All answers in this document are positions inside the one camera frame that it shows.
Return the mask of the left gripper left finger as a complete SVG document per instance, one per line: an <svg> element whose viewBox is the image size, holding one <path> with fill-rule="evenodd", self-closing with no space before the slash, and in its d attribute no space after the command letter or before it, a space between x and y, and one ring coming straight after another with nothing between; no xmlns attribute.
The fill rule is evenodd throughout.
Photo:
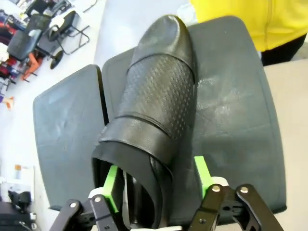
<svg viewBox="0 0 308 231"><path fill-rule="evenodd" d="M124 179L122 170L112 165L102 187L93 189L85 202L70 199L62 206L51 231L125 231L121 218Z"/></svg>

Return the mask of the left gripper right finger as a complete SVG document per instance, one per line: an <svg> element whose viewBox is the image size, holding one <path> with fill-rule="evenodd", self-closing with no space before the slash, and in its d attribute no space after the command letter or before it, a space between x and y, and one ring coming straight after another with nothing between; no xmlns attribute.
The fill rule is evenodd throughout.
<svg viewBox="0 0 308 231"><path fill-rule="evenodd" d="M201 183L202 202L188 230L214 231L220 219L231 218L243 231L282 231L283 228L255 187L242 184L236 189L214 183L204 157L194 157Z"/></svg>

